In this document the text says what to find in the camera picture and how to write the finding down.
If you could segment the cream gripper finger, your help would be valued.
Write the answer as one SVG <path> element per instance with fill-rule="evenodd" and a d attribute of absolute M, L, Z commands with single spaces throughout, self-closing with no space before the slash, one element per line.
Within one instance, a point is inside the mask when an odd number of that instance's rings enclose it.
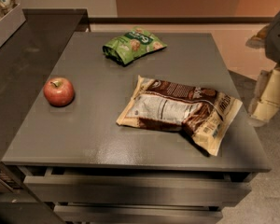
<path fill-rule="evenodd" d="M 280 66 L 261 71 L 248 107 L 248 122 L 254 127 L 268 123 L 280 110 Z"/>
<path fill-rule="evenodd" d="M 263 49 L 265 47 L 268 29 L 268 25 L 264 26 L 255 35 L 251 36 L 245 44 L 252 49 Z"/>

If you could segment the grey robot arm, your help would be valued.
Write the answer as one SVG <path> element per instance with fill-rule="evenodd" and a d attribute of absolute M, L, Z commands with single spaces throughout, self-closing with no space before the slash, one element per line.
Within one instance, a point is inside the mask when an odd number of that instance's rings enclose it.
<path fill-rule="evenodd" d="M 260 127 L 280 110 L 280 11 L 246 44 L 250 48 L 264 48 L 265 56 L 276 62 L 273 70 L 260 71 L 254 97 L 248 107 L 249 123 Z"/>

